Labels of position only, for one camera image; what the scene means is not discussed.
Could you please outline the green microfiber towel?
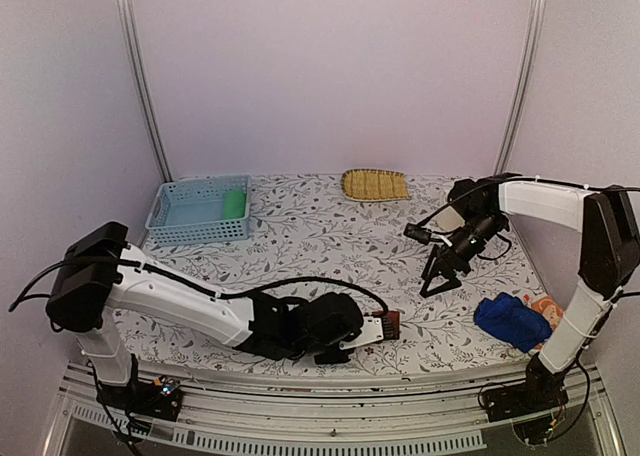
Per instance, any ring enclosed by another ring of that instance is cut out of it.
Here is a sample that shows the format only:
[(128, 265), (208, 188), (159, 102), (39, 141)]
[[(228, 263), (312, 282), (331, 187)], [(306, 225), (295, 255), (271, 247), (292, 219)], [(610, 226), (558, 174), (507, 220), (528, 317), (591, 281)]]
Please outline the green microfiber towel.
[(240, 189), (229, 190), (223, 199), (224, 220), (242, 219), (245, 216), (247, 193)]

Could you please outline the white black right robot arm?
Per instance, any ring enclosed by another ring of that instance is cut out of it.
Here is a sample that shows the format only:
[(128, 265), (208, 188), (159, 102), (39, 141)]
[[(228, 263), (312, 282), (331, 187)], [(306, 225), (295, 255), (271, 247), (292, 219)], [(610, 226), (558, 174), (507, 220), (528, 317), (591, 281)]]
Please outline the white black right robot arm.
[(527, 365), (516, 397), (524, 411), (539, 411), (560, 391), (567, 370), (597, 337), (638, 271), (638, 199), (636, 187), (503, 173), (455, 181), (441, 207), (406, 226), (406, 236), (434, 244), (422, 273), (424, 298), (459, 288), (472, 260), (513, 218), (549, 229), (568, 243), (548, 263), (542, 260), (547, 250), (528, 243), (541, 276), (552, 266), (561, 272), (567, 307), (557, 329)]

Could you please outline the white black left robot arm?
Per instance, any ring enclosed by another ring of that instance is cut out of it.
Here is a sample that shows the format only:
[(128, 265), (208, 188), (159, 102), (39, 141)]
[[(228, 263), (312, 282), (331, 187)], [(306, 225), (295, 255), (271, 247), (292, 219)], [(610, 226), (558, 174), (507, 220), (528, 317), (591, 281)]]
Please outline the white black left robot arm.
[(359, 347), (394, 335), (389, 310), (365, 315), (345, 293), (311, 301), (269, 295), (270, 285), (240, 293), (200, 282), (146, 256), (128, 229), (108, 222), (73, 243), (59, 265), (45, 312), (75, 334), (99, 381), (128, 410), (148, 402), (137, 360), (113, 320), (117, 309), (171, 321), (240, 352), (279, 361), (311, 355), (318, 364), (348, 361)]

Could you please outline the brown towel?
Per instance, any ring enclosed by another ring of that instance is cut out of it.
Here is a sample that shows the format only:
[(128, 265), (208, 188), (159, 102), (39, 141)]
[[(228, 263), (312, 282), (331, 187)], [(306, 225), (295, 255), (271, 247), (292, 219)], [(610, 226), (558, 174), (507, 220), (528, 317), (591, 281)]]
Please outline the brown towel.
[(383, 338), (385, 340), (400, 339), (400, 313), (398, 311), (388, 311), (381, 316)]

